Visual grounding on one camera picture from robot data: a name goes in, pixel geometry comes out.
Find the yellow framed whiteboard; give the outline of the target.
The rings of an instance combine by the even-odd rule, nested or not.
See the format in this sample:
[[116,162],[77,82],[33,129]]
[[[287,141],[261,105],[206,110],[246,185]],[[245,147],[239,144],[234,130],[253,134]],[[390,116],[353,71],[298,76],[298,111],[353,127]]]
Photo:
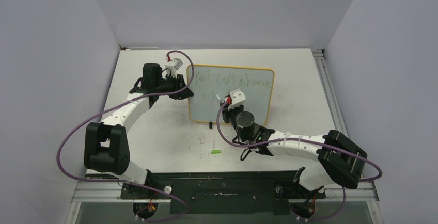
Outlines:
[[234,90],[231,100],[245,97],[244,110],[251,112],[255,122],[265,125],[268,119],[275,73],[271,69],[194,65],[187,67],[187,78],[192,78],[189,89],[189,118],[197,123],[216,122],[220,102]]

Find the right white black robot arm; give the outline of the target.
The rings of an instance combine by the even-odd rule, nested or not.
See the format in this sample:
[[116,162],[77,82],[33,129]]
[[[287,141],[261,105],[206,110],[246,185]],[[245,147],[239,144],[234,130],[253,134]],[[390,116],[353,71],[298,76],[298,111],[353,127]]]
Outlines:
[[359,185],[368,155],[340,131],[330,130],[319,136],[282,133],[255,123],[254,115],[242,105],[228,109],[225,102],[220,104],[216,117],[231,124],[236,132],[233,140],[226,140],[232,146],[261,155],[287,155],[317,162],[296,173],[292,190],[298,197],[334,183],[348,189]]

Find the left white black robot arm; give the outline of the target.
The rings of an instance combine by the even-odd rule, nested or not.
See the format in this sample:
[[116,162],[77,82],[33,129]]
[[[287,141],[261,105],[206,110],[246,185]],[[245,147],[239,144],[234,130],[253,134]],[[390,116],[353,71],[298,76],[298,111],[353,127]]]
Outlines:
[[126,97],[127,104],[101,122],[87,125],[84,153],[87,169],[134,182],[133,190],[140,198],[146,199],[153,194],[154,184],[147,180],[149,170],[130,159],[127,132],[158,100],[158,93],[165,93],[175,100],[194,95],[186,88],[183,75],[177,73],[182,65],[180,59],[170,60],[164,67],[157,63],[144,64],[142,77]]

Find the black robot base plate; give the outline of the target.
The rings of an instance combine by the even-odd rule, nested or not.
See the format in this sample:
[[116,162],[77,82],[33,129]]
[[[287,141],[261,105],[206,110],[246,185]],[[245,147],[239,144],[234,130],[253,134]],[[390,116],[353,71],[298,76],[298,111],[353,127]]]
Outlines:
[[295,171],[153,173],[147,186],[186,202],[191,214],[287,214],[285,203],[298,207],[310,193]]

